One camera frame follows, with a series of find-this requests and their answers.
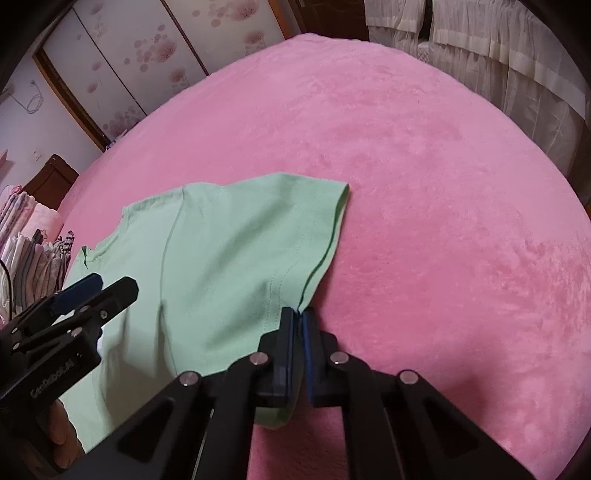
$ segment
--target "stacked clothing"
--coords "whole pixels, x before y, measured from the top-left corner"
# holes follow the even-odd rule
[[[0,252],[10,237],[22,233],[33,238],[37,229],[53,242],[63,226],[58,212],[38,203],[22,186],[8,185],[0,192]]]
[[[68,232],[51,243],[43,241],[37,230],[32,239],[17,234],[8,238],[2,250],[2,261],[10,272],[12,283],[12,315],[19,314],[35,301],[61,290],[70,263],[74,234]],[[0,277],[0,319],[9,319],[8,280],[2,270]]]

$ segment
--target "wooden door frame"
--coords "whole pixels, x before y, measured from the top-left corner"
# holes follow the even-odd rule
[[[283,37],[286,40],[288,38],[293,37],[294,33],[291,31],[291,28],[285,20],[285,16],[283,15],[281,7],[279,6],[277,0],[267,1],[269,2],[273,14],[275,15],[275,20],[277,20],[277,24],[279,25],[279,28],[283,33]],[[197,61],[201,65],[201,68],[205,72],[205,75],[208,76],[209,72],[206,70],[205,65],[203,65],[203,62],[201,61],[201,58],[195,51],[193,45],[191,44],[191,42],[189,42],[189,39],[185,35],[184,30],[178,24],[176,18],[170,11],[170,8],[168,7],[166,0],[161,0],[161,3],[166,9],[167,14],[175,23],[179,32],[183,36],[185,42],[191,49],[191,52],[193,52],[193,54],[197,58]],[[62,19],[70,12],[70,10],[72,10],[72,7],[67,8],[58,18],[56,18],[56,20],[53,22],[53,25],[47,30],[47,33],[41,40],[41,43],[33,53],[33,61],[37,65],[37,68],[41,72],[41,75],[43,75],[43,78],[45,79],[49,87],[52,89],[53,93],[56,95],[56,97],[60,99],[62,105],[66,107],[66,110],[68,110],[69,114],[74,118],[74,120],[76,120],[78,125],[80,125],[80,128],[84,130],[84,132],[90,137],[90,139],[96,144],[96,146],[104,152],[106,150],[106,147],[108,147],[111,144],[111,140],[109,139],[109,137],[105,135],[105,133],[100,129],[99,125],[97,125],[97,123],[90,117],[88,112],[86,112],[84,107],[76,99],[72,91],[66,85],[66,82],[64,82],[60,74],[57,72],[56,68],[53,66],[53,63],[51,62],[49,56],[43,49],[49,36],[56,29],[59,22],[62,21]]]
[[[49,36],[53,33],[57,25],[70,12],[71,9],[71,7],[67,8],[59,17],[56,18],[53,25],[47,30],[47,33],[41,40],[41,43],[35,49],[35,52],[33,52],[33,61],[37,65],[37,68],[41,72],[41,75],[43,75],[43,78],[49,87],[52,89],[53,93],[59,98],[62,105],[66,107],[66,110],[68,110],[72,118],[76,120],[78,125],[80,125],[80,128],[84,130],[86,135],[90,137],[96,146],[104,152],[106,147],[111,144],[111,140],[103,133],[100,127],[76,99],[72,91],[66,85],[66,82],[64,82],[60,74],[57,73],[56,68],[53,66],[53,63],[47,56],[47,53],[45,53],[45,50],[43,50],[43,47],[45,46]]]

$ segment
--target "white cable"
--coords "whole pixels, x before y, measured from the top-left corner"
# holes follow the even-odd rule
[[[29,115],[37,113],[39,111],[39,109],[41,108],[41,105],[43,105],[43,95],[41,94],[41,90],[39,89],[39,85],[37,85],[35,83],[35,80],[31,80],[31,85],[34,85],[35,88],[37,88],[37,93],[35,95],[33,95],[33,98],[31,98],[31,100],[29,100],[29,103],[27,103],[27,106],[24,106],[21,102],[19,102],[16,99],[16,97],[13,94],[9,93],[9,95],[13,98],[13,100],[16,103],[18,103],[20,106],[22,106]],[[35,108],[31,108],[31,104],[35,100],[39,100],[39,103],[37,104],[37,106]]]

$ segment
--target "wooden headboard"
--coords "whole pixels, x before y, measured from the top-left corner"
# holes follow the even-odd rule
[[[78,173],[59,155],[52,155],[23,190],[43,205],[57,210],[78,178]]]

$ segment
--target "person's hand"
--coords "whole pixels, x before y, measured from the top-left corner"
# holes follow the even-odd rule
[[[51,441],[56,444],[54,459],[57,466],[68,468],[74,460],[84,455],[76,429],[68,419],[64,404],[59,400],[49,408],[47,433]]]

